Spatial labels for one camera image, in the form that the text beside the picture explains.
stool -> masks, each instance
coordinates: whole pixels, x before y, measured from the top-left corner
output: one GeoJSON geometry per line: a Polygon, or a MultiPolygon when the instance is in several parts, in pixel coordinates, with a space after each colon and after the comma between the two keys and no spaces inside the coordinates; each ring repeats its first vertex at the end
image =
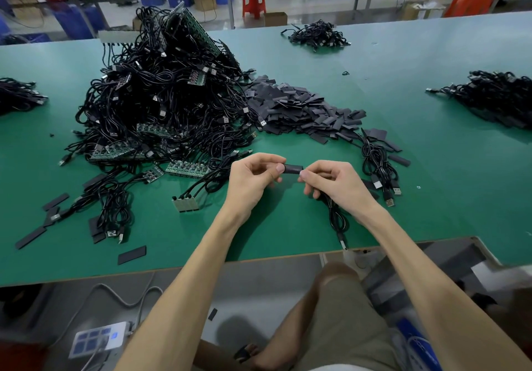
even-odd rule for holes
{"type": "Polygon", "coordinates": [[[493,0],[453,0],[442,18],[486,14],[493,0]]]}
{"type": "Polygon", "coordinates": [[[259,3],[259,0],[242,0],[242,18],[249,12],[255,16],[255,19],[259,19],[262,12],[266,12],[266,1],[262,0],[259,3]]]}

khaki shorts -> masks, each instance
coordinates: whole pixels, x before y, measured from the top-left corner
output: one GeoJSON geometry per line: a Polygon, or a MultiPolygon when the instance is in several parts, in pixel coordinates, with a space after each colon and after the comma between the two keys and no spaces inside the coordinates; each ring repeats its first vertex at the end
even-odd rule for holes
{"type": "Polygon", "coordinates": [[[386,322],[351,277],[335,278],[321,288],[294,371],[331,364],[400,370],[386,322]]]}

person's left hand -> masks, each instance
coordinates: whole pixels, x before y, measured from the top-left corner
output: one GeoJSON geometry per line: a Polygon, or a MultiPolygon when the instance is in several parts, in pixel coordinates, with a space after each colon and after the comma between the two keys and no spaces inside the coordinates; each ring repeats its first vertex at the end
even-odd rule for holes
{"type": "Polygon", "coordinates": [[[239,226],[246,222],[269,184],[281,182],[286,158],[262,152],[235,161],[231,165],[229,187],[222,209],[236,215],[239,226]]]}

white power strip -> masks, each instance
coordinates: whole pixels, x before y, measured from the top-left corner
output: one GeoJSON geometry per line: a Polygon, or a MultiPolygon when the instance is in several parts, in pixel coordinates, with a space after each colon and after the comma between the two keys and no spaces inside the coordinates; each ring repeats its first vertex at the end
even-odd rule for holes
{"type": "Polygon", "coordinates": [[[93,354],[100,347],[102,340],[108,339],[105,347],[100,350],[116,349],[123,345],[131,334],[132,323],[129,321],[97,327],[76,333],[68,358],[84,357],[93,354]]]}

green tabletop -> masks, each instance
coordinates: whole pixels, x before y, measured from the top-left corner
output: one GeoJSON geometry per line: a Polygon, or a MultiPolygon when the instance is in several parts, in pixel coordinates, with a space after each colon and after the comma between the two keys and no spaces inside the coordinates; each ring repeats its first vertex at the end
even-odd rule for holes
{"type": "MultiPolygon", "coordinates": [[[[307,87],[339,108],[365,109],[365,127],[388,130],[412,161],[409,168],[396,166],[403,196],[389,211],[415,241],[476,235],[503,264],[523,265],[532,262],[532,134],[484,122],[424,89],[465,82],[473,69],[531,75],[531,18],[510,13],[350,25],[340,30],[351,46],[318,53],[291,45],[280,28],[210,34],[229,45],[243,69],[307,87]],[[350,75],[342,76],[345,70],[350,75]]],[[[36,81],[50,97],[32,112],[0,117],[0,285],[182,266],[223,202],[225,188],[203,196],[200,211],[177,213],[171,196],[193,181],[165,175],[130,188],[135,222],[122,245],[114,239],[93,245],[87,221],[99,213],[95,204],[16,250],[15,242],[43,223],[43,204],[67,192],[63,206],[70,205],[82,183],[99,173],[82,157],[64,167],[57,161],[76,140],[70,130],[81,128],[74,114],[90,80],[101,75],[102,52],[99,40],[0,47],[0,76],[36,81]],[[118,254],[142,245],[145,257],[117,265],[118,254]]],[[[360,170],[362,164],[355,146],[321,145],[305,134],[259,133],[252,148],[294,165],[344,160],[360,170]]],[[[377,244],[354,220],[350,225],[350,248],[377,244]]],[[[303,195],[296,176],[285,175],[238,232],[227,260],[334,250],[339,243],[326,207],[303,195]]]]}

